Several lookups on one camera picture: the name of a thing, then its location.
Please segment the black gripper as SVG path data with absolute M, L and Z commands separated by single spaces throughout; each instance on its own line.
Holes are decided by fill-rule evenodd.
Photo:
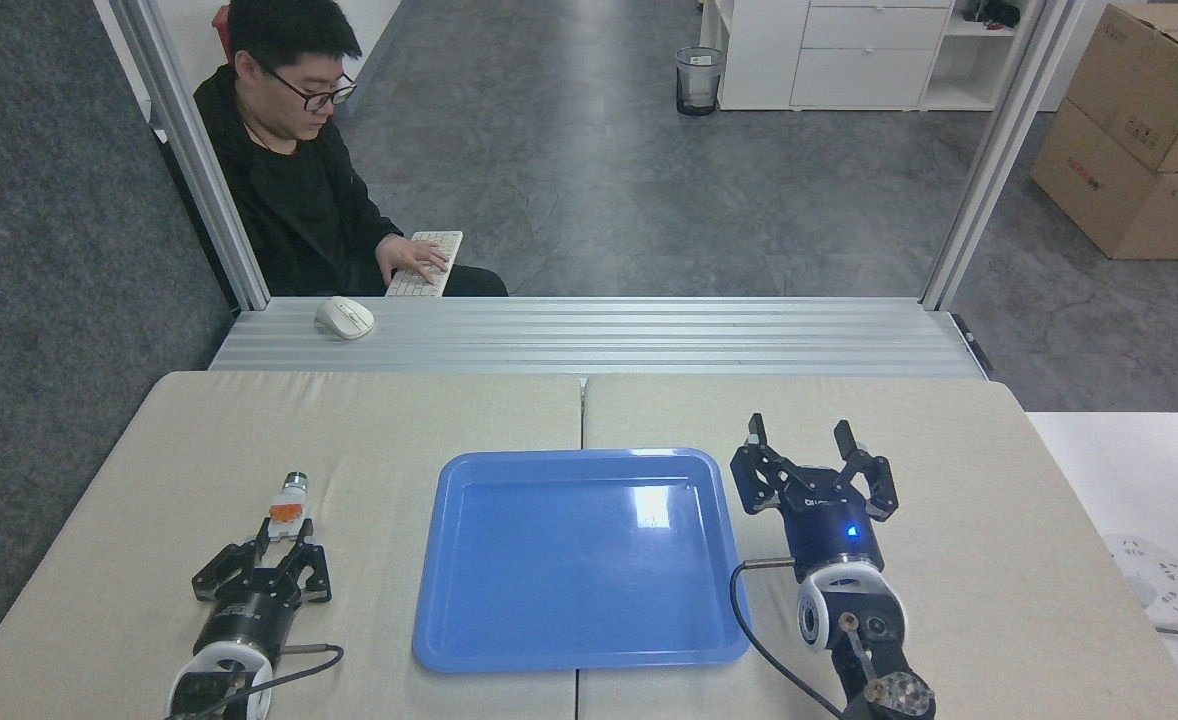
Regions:
M 325 603 L 332 600 L 327 551 L 311 541 L 313 518 L 304 518 L 294 542 L 282 560 L 270 568 L 259 562 L 269 550 L 269 526 L 263 518 L 254 539 L 241 544 L 229 544 L 196 573 L 191 587 L 196 600 L 217 600 L 221 588 L 238 584 L 233 592 L 217 601 L 216 609 L 201 625 L 193 655 L 219 642 L 249 646 L 269 661 L 282 659 L 289 628 L 302 602 Z M 274 592 L 263 592 L 272 582 Z
M 799 583 L 836 562 L 863 561 L 876 570 L 885 569 L 872 518 L 889 520 L 899 507 L 891 462 L 859 445 L 848 420 L 833 428 L 833 438 L 843 460 L 833 482 L 833 491 L 841 498 L 836 501 L 808 498 L 805 469 L 768 445 L 759 412 L 752 414 L 748 436 L 732 456 L 732 478 L 744 511 L 753 515 L 767 507 L 786 507 L 786 541 Z M 863 477 L 868 495 L 851 484 L 858 475 Z

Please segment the person's left hand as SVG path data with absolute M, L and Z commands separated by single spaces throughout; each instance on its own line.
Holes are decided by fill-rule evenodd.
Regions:
M 434 275 L 426 270 L 434 266 L 438 272 L 446 272 L 446 255 L 432 243 L 412 242 L 402 235 L 388 235 L 377 243 L 373 258 L 379 266 L 384 286 L 393 283 L 393 273 L 419 275 L 428 284 L 434 284 Z

